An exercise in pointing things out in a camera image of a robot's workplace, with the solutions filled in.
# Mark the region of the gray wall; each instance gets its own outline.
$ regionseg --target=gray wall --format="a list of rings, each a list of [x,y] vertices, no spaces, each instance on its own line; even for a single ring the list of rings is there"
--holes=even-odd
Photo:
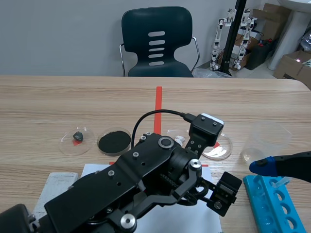
[[[250,8],[260,4],[247,1]],[[183,6],[191,12],[201,65],[210,60],[218,18],[234,5],[234,0],[1,0],[0,74],[121,76],[121,17],[152,6]],[[223,32],[224,47],[228,29]],[[194,43],[175,57],[192,67]],[[126,53],[126,69],[136,60]]]

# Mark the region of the blue test tube rack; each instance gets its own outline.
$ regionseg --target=blue test tube rack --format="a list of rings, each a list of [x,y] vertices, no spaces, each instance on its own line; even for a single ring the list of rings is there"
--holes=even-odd
[[[243,178],[258,230],[260,233],[307,233],[286,186],[273,187],[281,179],[260,175]]]

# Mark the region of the chair backrest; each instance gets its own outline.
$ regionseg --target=chair backrest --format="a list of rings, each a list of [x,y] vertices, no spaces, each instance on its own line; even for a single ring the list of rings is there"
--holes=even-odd
[[[192,17],[183,7],[152,7],[127,11],[122,17],[124,48],[139,63],[174,59],[177,48],[192,37]]]

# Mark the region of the clear plastic beaker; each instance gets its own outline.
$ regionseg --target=clear plastic beaker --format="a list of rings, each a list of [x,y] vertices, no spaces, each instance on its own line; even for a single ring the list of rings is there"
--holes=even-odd
[[[269,156],[278,156],[291,138],[292,134],[281,124],[267,120],[258,121],[252,126],[241,156],[248,163]]]

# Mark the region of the black chair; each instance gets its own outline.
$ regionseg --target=black chair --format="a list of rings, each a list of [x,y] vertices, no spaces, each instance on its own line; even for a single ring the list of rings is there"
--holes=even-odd
[[[137,54],[137,64],[128,76],[138,77],[193,77],[192,71],[200,59],[195,37],[192,37],[192,17],[183,7],[152,7],[126,12],[122,17],[123,44],[120,45],[123,75],[125,68],[122,46]],[[175,60],[177,48],[194,40],[198,58],[190,71]]]

